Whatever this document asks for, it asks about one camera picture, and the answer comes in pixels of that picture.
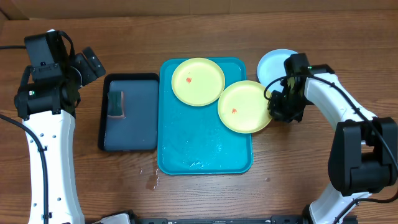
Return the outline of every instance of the teal plastic tray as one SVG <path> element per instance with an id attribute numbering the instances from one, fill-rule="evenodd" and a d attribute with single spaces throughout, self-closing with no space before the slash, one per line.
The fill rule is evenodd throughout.
<path id="1" fill-rule="evenodd" d="M 209 58 L 225 75 L 225 88 L 246 80 L 246 67 L 237 58 Z M 157 163 L 169 175 L 240 174 L 253 163 L 251 134 L 228 129 L 217 112 L 218 100 L 189 106 L 173 93 L 174 70 L 185 59 L 166 61 L 160 69 Z"/>

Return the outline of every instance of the black sponge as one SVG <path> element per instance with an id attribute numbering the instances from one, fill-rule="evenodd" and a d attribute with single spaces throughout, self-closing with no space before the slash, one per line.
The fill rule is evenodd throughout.
<path id="1" fill-rule="evenodd" d="M 124 118 L 124 94 L 122 91 L 108 93 L 108 117 Z"/>

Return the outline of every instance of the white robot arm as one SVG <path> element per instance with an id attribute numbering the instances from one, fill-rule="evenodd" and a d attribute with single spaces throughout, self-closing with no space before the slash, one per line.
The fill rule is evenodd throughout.
<path id="1" fill-rule="evenodd" d="M 51 111 L 32 114 L 23 124 L 39 137 L 47 150 L 49 177 L 49 223 L 84 224 L 85 219 L 77 198 L 75 170 L 73 166 L 73 132 L 75 118 L 64 110 L 60 114 Z M 32 203 L 29 224 L 43 224 L 43 172 L 36 143 L 27 134 L 30 154 L 30 179 Z"/>
<path id="2" fill-rule="evenodd" d="M 391 118 L 378 118 L 363 108 L 341 85 L 328 65 L 311 66 L 305 54 L 293 54 L 285 62 L 286 76 L 271 82 L 264 97 L 277 121 L 302 120 L 306 105 L 314 104 L 335 130 L 328 172 L 331 183 L 321 197 L 304 210 L 309 224 L 335 224 L 361 199 L 391 186 L 397 179 L 398 128 Z M 278 80 L 282 93 L 267 89 Z M 377 133 L 391 149 L 389 156 Z M 374 146 L 361 152 L 361 145 Z"/>
<path id="3" fill-rule="evenodd" d="M 351 99 L 351 101 L 360 108 L 363 115 L 367 119 L 372 120 L 376 115 L 367 109 L 363 108 L 341 85 L 338 81 L 337 75 L 330 73 L 316 74 L 316 77 L 334 83 L 338 88 L 343 90 Z M 307 100 L 311 101 L 329 121 L 331 127 L 336 130 L 337 123 L 347 120 L 363 121 L 354 109 L 347 103 L 343 96 L 338 93 L 331 86 L 313 78 L 308 78 L 305 82 L 304 95 Z M 372 194 L 369 192 L 357 192 L 350 196 L 342 196 L 341 192 L 337 191 L 331 183 L 321 194 L 320 198 L 309 207 L 310 216 L 313 224 L 332 224 L 335 218 L 343 211 L 353 199 L 368 198 Z"/>

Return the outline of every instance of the black base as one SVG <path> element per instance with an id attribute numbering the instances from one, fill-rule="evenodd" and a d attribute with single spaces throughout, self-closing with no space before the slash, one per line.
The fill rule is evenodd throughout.
<path id="1" fill-rule="evenodd" d="M 114 213 L 127 213 L 130 216 L 131 224 L 313 224 L 311 218 L 308 219 L 306 215 L 309 205 L 304 208 L 303 216 L 300 215 L 273 215 L 270 218 L 209 218 L 209 219 L 181 219 L 181 220 L 168 220 L 166 218 L 137 218 L 131 210 L 125 212 Z M 356 216 L 346 217 L 343 220 L 344 224 L 358 224 Z"/>

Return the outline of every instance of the black container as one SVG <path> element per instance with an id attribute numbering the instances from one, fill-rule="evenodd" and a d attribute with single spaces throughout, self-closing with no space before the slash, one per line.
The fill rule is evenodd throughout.
<path id="1" fill-rule="evenodd" d="M 109 91 L 123 91 L 123 119 L 108 117 Z M 155 73 L 110 74 L 104 80 L 98 147 L 114 151 L 157 148 L 159 76 Z"/>

